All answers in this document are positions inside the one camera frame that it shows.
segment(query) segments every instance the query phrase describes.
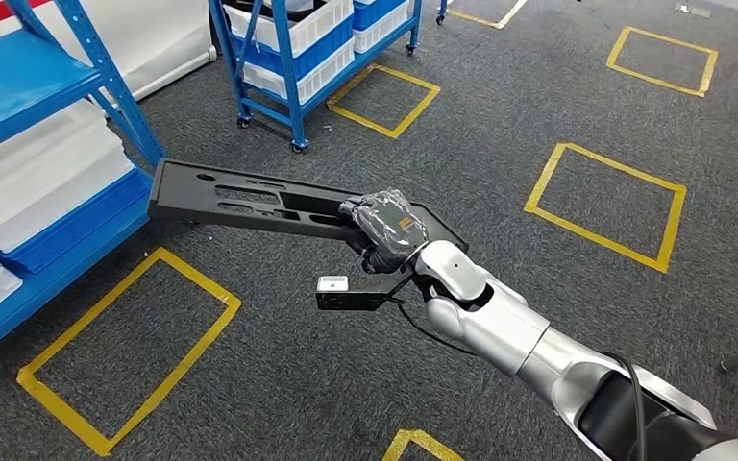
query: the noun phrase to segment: yellow tape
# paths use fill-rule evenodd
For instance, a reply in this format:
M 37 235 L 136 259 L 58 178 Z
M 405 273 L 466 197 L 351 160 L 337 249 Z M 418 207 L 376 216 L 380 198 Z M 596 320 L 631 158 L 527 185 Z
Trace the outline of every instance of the yellow tape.
M 651 182 L 657 186 L 663 187 L 673 192 L 672 204 L 669 207 L 669 216 L 666 219 L 666 227 L 663 230 L 663 237 L 661 238 L 660 248 L 658 249 L 656 258 L 651 258 L 647 255 L 642 255 L 638 252 L 635 252 L 631 248 L 621 245 L 620 243 L 610 240 L 602 235 L 598 235 L 590 230 L 587 230 L 577 224 L 556 216 L 549 211 L 539 207 L 539 199 L 541 199 L 541 196 L 544 193 L 545 188 L 547 187 L 547 184 L 555 171 L 555 167 L 558 165 L 558 161 L 561 158 L 561 155 L 564 154 L 564 151 L 566 151 L 567 149 L 575 151 L 585 157 L 591 158 L 619 171 L 623 171 L 624 173 L 634 176 L 635 178 L 646 182 Z M 599 245 L 602 245 L 618 254 L 624 255 L 642 264 L 646 264 L 647 266 L 650 266 L 662 273 L 666 273 L 666 271 L 669 269 L 669 258 L 671 257 L 672 249 L 675 246 L 675 236 L 677 235 L 677 227 L 680 222 L 680 213 L 683 210 L 683 202 L 685 201 L 685 198 L 686 187 L 683 185 L 673 184 L 671 182 L 661 180 L 660 178 L 656 178 L 642 171 L 638 171 L 611 158 L 606 158 L 592 151 L 584 149 L 583 147 L 576 144 L 559 142 L 555 145 L 553 153 L 550 155 L 550 159 L 542 170 L 541 175 L 539 175 L 539 180 L 536 182 L 536 185 L 533 187 L 533 190 L 528 196 L 528 201 L 525 203 L 525 211 L 540 216 L 550 221 L 551 223 L 560 226 L 561 228 L 564 228 L 588 240 L 596 242 Z
M 466 12 L 458 12 L 456 10 L 447 9 L 446 10 L 446 13 L 448 13 L 448 14 L 450 14 L 452 16 L 461 17 L 462 19 L 466 19 L 466 20 L 469 20 L 469 21 L 476 22 L 476 23 L 481 24 L 483 26 L 493 27 L 494 29 L 501 29 L 499 27 L 499 24 L 496 23 L 496 22 L 491 22 L 491 21 L 482 19 L 481 17 L 476 17 L 476 16 L 474 16 L 472 14 L 468 14 Z
M 650 77 L 649 75 L 644 75 L 640 72 L 627 69 L 619 65 L 618 63 L 616 63 L 616 61 L 618 60 L 618 55 L 621 53 L 621 50 L 624 48 L 624 44 L 627 42 L 627 37 L 629 36 L 629 33 L 631 32 L 640 34 L 642 36 L 650 36 L 652 38 L 657 38 L 658 40 L 666 41 L 674 45 L 684 46 L 692 50 L 701 51 L 701 52 L 706 53 L 708 55 L 708 59 L 706 60 L 705 68 L 702 71 L 700 87 L 698 89 L 693 89 L 693 88 L 687 88 L 684 86 L 670 84 L 669 82 L 666 82 L 664 80 L 656 79 L 655 77 Z M 618 34 L 618 40 L 615 42 L 615 45 L 612 46 L 612 50 L 609 52 L 609 56 L 607 56 L 606 58 L 606 66 L 609 67 L 610 69 L 621 72 L 622 74 L 627 74 L 631 77 L 641 79 L 651 84 L 664 86 L 669 89 L 673 89 L 675 91 L 680 91 L 686 94 L 691 94 L 693 96 L 699 96 L 702 98 L 702 97 L 705 97 L 705 92 L 708 90 L 708 86 L 711 83 L 711 76 L 714 74 L 714 66 L 717 63 L 717 56 L 718 56 L 717 50 L 705 48 L 703 46 L 695 45 L 693 43 L 687 43 L 685 41 L 680 41 L 675 38 L 669 38 L 667 36 L 662 36 L 659 34 L 655 34 L 653 32 L 643 31 L 641 29 L 637 29 L 631 26 L 626 26 L 624 30 L 622 30 L 621 33 Z
M 338 105 L 338 101 L 340 101 L 344 96 L 346 96 L 346 94 L 350 90 L 355 88 L 357 84 L 359 84 L 363 79 L 366 78 L 367 75 L 369 75 L 369 73 L 371 73 L 375 69 L 378 69 L 394 77 L 397 77 L 401 80 L 405 80 L 415 85 L 422 86 L 429 91 L 429 93 L 426 94 L 426 96 L 419 103 L 417 103 L 414 109 L 412 109 L 411 112 L 409 112 L 406 115 L 406 117 L 403 118 L 403 120 L 397 125 L 397 127 L 393 129 L 386 128 L 376 122 L 373 122 L 372 120 L 362 117 L 352 111 L 346 110 Z M 357 75 L 355 75 L 355 77 L 351 81 L 346 83 L 344 86 L 342 86 L 340 89 L 338 89 L 335 92 L 332 98 L 330 98 L 330 100 L 327 101 L 327 108 L 337 113 L 338 115 L 346 117 L 354 122 L 357 122 L 360 125 L 363 125 L 366 128 L 371 128 L 372 130 L 375 130 L 388 137 L 391 137 L 392 139 L 397 139 L 401 134 L 403 134 L 403 132 L 406 130 L 406 128 L 409 127 L 409 125 L 414 123 L 414 119 L 416 119 L 418 116 L 420 116 L 421 113 L 423 113 L 423 110 L 425 110 L 426 107 L 429 104 L 431 104 L 431 101 L 434 100 L 434 98 L 437 96 L 437 93 L 439 92 L 440 92 L 439 86 L 430 84 L 429 82 L 426 82 L 424 80 L 420 80 L 417 77 L 410 76 L 404 72 L 391 69 L 384 65 L 369 64 L 366 66 L 365 69 L 358 72 Z
M 383 456 L 382 461 L 398 461 L 401 456 L 403 456 L 403 452 L 406 450 L 406 446 L 409 442 L 414 442 L 441 461 L 463 461 L 462 457 L 456 454 L 452 449 L 449 449 L 429 434 L 419 429 L 398 430 L 395 438 L 386 450 L 386 454 Z
M 132 283 L 151 268 L 155 262 L 161 260 L 179 273 L 190 279 L 205 291 L 222 302 L 225 309 L 222 315 L 213 323 L 210 329 L 197 341 L 190 352 L 171 371 L 165 380 L 157 387 L 154 393 L 135 411 L 132 417 L 111 439 L 100 433 L 94 426 L 90 425 L 78 412 L 63 401 L 57 394 L 52 392 L 46 385 L 35 378 L 35 372 L 40 369 L 53 355 L 58 353 L 66 344 L 80 333 L 90 322 L 100 315 L 109 304 L 113 303 L 121 293 L 127 290 Z M 230 294 L 224 288 L 208 279 L 199 271 L 171 254 L 164 248 L 158 248 L 148 258 L 142 261 L 134 270 L 117 284 L 102 300 L 94 305 L 83 317 L 75 322 L 64 334 L 56 339 L 49 347 L 40 353 L 28 365 L 18 370 L 16 381 L 47 411 L 58 418 L 73 434 L 78 436 L 99 456 L 108 456 L 111 449 L 116 446 L 123 437 L 129 434 L 135 426 L 139 425 L 171 392 L 190 367 L 199 359 L 202 353 L 210 346 L 210 343 L 222 332 L 222 329 L 234 317 L 241 302 L 237 297 Z

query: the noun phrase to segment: blue plastic crate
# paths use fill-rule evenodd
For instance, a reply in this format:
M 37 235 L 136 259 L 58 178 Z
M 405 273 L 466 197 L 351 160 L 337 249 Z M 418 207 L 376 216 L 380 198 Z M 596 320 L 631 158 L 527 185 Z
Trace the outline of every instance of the blue plastic crate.
M 355 7 L 352 28 L 356 31 L 365 31 L 372 24 L 378 22 L 395 8 L 402 5 L 406 0 L 375 0 L 369 5 L 352 2 Z
M 296 80 L 301 80 L 306 74 L 314 69 L 318 64 L 323 62 L 338 48 L 343 46 L 344 43 L 352 38 L 353 28 L 353 16 L 349 15 L 347 18 L 334 27 L 331 31 L 327 32 L 326 35 L 322 36 L 312 46 L 304 51 L 297 58 L 293 58 L 293 73 L 295 74 Z M 244 44 L 244 37 L 231 34 L 236 44 L 236 48 L 241 48 Z M 282 68 L 282 56 L 278 51 L 265 45 L 264 43 L 258 44 L 251 41 L 247 47 L 247 53 L 245 54 L 245 60 L 251 64 L 264 67 L 267 70 L 275 72 L 279 75 L 284 75 Z
M 135 168 L 15 250 L 0 252 L 0 258 L 37 274 L 150 191 L 151 177 Z

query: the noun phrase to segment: white wall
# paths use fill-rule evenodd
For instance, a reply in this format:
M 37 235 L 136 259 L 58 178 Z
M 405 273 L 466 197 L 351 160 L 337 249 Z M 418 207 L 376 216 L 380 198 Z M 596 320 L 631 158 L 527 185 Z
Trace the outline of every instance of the white wall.
M 81 0 L 98 35 L 137 99 L 216 58 L 208 0 Z M 87 62 L 54 2 L 36 14 L 70 55 Z M 0 36 L 18 28 L 0 22 Z

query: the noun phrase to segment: blue shelf beam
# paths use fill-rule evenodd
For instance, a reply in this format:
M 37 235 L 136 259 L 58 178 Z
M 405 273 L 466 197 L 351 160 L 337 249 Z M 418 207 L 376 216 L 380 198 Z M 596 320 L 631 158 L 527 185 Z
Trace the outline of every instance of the blue shelf beam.
M 284 88 L 286 90 L 286 98 L 278 94 L 244 82 L 242 78 L 242 65 L 247 60 L 248 44 L 253 39 L 252 34 L 258 20 L 258 11 L 260 11 L 260 0 L 254 2 L 254 8 L 251 11 L 250 22 L 248 24 L 247 34 L 243 45 L 237 48 L 234 45 L 234 36 L 225 20 L 225 11 L 222 7 L 221 0 L 209 0 L 210 16 L 213 27 L 216 30 L 216 36 L 219 39 L 220 47 L 225 58 L 228 68 L 228 75 L 231 79 L 231 85 L 236 96 L 238 104 L 238 116 L 240 120 L 250 120 L 252 118 L 251 109 L 255 109 L 273 120 L 282 123 L 292 130 L 292 145 L 294 149 L 302 150 L 308 146 L 308 141 L 304 133 L 304 117 L 322 102 L 333 94 L 339 87 L 344 85 L 351 79 L 360 69 L 368 65 L 380 52 L 397 41 L 401 36 L 410 33 L 408 46 L 409 53 L 414 51 L 417 46 L 417 37 L 420 31 L 420 11 L 422 9 L 422 0 L 413 0 L 414 9 L 412 17 L 400 25 L 392 33 L 381 39 L 368 52 L 355 54 L 355 60 L 349 64 L 340 74 L 338 74 L 331 82 L 321 88 L 312 98 L 304 104 L 300 104 L 298 97 L 298 81 L 293 71 L 292 45 L 289 35 L 289 24 L 287 22 L 286 9 L 283 0 L 274 0 L 271 4 L 273 9 L 273 22 L 276 25 L 276 34 L 279 43 L 279 54 L 282 60 L 282 76 L 284 78 Z M 288 115 L 283 115 L 275 110 L 267 108 L 263 104 L 254 101 L 248 96 L 249 91 L 255 91 L 276 101 L 287 108 Z

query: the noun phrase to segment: hole in tray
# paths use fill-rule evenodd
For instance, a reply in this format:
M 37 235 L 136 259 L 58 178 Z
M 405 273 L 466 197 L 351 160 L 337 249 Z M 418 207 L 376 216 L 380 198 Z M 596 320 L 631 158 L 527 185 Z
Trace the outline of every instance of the hole in tray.
M 283 209 L 277 209 L 274 215 L 284 218 L 284 219 L 290 219 L 292 221 L 301 221 L 301 217 L 299 217 L 298 213 L 294 211 L 285 211 Z
M 272 182 L 262 182 L 262 181 L 253 181 L 253 180 L 250 180 L 248 182 L 250 184 L 263 185 L 264 187 L 270 187 L 271 189 L 279 189 L 279 190 L 285 190 L 286 189 L 286 187 L 284 187 L 283 185 L 281 185 L 281 184 L 273 184 Z
M 216 195 L 227 200 L 241 200 L 258 204 L 278 205 L 281 203 L 276 194 L 255 189 L 231 187 L 229 185 L 217 185 Z
M 234 213 L 253 214 L 253 209 L 246 205 L 229 204 L 226 202 L 219 202 L 216 205 L 220 208 L 226 209 L 227 211 L 233 211 Z
M 337 218 L 335 216 L 321 216 L 318 214 L 310 214 L 309 220 L 313 223 L 326 224 L 328 226 L 344 226 L 352 223 L 352 221 L 349 221 L 346 218 Z

